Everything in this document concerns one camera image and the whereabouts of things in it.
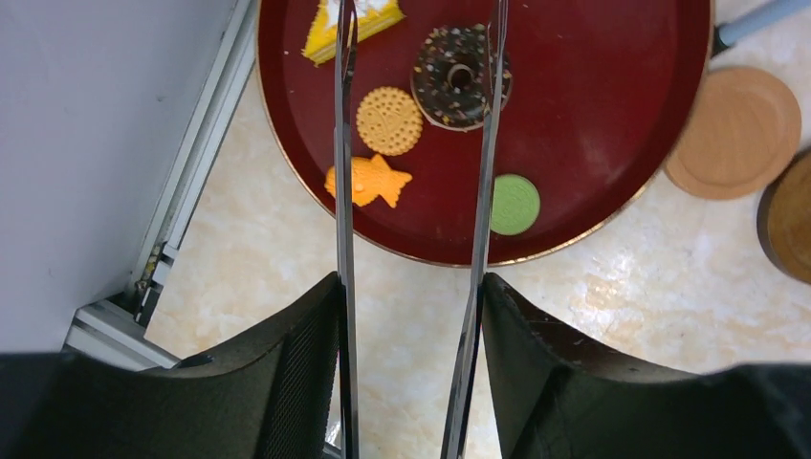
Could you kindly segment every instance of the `round cookie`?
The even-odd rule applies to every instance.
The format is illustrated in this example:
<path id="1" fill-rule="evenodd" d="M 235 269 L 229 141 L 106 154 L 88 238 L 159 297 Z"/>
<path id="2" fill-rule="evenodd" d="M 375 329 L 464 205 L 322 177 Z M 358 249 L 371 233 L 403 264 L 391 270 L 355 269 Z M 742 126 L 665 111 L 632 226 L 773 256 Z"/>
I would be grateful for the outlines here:
<path id="1" fill-rule="evenodd" d="M 529 180 L 515 174 L 500 175 L 493 183 L 490 230 L 515 236 L 528 230 L 540 214 L 540 195 Z"/>
<path id="2" fill-rule="evenodd" d="M 414 99 L 392 87 L 367 94 L 358 107 L 356 123 L 363 143 L 387 156 L 406 153 L 423 132 L 423 117 Z"/>

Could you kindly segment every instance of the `white wall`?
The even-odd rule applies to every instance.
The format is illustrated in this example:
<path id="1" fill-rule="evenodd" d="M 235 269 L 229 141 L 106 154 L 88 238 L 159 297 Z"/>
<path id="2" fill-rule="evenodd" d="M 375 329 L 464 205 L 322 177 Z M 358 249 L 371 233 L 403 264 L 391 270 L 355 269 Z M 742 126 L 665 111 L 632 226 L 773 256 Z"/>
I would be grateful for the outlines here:
<path id="1" fill-rule="evenodd" d="M 123 290 L 235 0 L 0 0 L 0 352 Z"/>

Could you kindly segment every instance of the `fish-shaped cookie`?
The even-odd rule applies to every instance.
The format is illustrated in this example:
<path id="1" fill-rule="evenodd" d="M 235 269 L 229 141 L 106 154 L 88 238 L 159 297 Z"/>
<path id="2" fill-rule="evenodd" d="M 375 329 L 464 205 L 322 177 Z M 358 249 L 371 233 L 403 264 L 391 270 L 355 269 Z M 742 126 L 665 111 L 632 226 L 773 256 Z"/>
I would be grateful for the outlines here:
<path id="1" fill-rule="evenodd" d="M 400 191 L 411 181 L 411 174 L 392 170 L 381 155 L 367 158 L 352 158 L 352 202 L 365 206 L 378 196 L 391 207 L 397 206 Z M 336 195 L 335 167 L 327 171 L 324 187 L 333 197 Z"/>

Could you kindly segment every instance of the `marble floor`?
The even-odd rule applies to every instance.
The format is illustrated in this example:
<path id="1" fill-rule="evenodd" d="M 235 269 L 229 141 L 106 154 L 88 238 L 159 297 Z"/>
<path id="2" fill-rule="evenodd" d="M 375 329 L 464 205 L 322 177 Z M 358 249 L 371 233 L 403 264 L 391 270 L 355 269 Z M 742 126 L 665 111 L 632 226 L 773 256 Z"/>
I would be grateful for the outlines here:
<path id="1" fill-rule="evenodd" d="M 719 0 L 717 22 L 760 3 Z M 712 66 L 775 74 L 808 117 L 809 44 L 805 11 Z M 336 268 L 335 222 L 285 162 L 262 103 L 252 76 L 147 330 L 179 357 L 251 327 Z M 811 123 L 802 133 L 809 144 Z M 763 254 L 758 197 L 702 201 L 659 175 L 582 242 L 494 271 L 589 336 L 663 365 L 710 372 L 742 361 L 811 361 L 811 286 Z M 355 244 L 362 456 L 437 457 L 469 273 L 406 260 L 357 237 Z M 499 457 L 479 356 L 469 459 Z"/>

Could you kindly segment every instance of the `metal rod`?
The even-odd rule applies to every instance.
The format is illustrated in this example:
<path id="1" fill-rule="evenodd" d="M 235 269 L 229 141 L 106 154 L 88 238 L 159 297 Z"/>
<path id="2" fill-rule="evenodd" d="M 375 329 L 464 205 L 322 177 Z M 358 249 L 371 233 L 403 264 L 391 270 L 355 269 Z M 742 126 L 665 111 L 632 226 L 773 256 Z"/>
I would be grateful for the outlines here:
<path id="1" fill-rule="evenodd" d="M 358 353 L 355 343 L 355 265 L 352 245 L 352 152 L 349 92 L 355 72 L 358 15 L 354 0 L 340 0 L 335 53 L 335 221 L 338 275 L 344 303 L 339 323 L 340 455 L 359 457 Z"/>
<path id="2" fill-rule="evenodd" d="M 482 134 L 482 156 L 479 168 L 479 189 L 471 260 L 471 289 L 463 319 L 462 334 L 456 351 L 456 364 L 450 386 L 448 414 L 442 439 L 442 459 L 460 459 L 465 455 L 468 417 L 471 411 L 473 378 L 475 376 L 478 342 L 481 334 L 482 280 L 487 268 L 490 248 L 490 217 L 493 204 L 493 160 L 495 140 L 501 115 L 504 75 L 504 42 L 507 38 L 507 0 L 495 0 L 488 24 L 487 62 L 485 62 L 485 93 L 490 108 L 485 116 Z M 491 30 L 495 28 L 495 50 Z"/>
<path id="3" fill-rule="evenodd" d="M 718 37 L 726 46 L 733 46 L 741 38 L 778 22 L 780 19 L 811 6 L 811 0 L 773 0 L 735 21 L 718 28 Z"/>

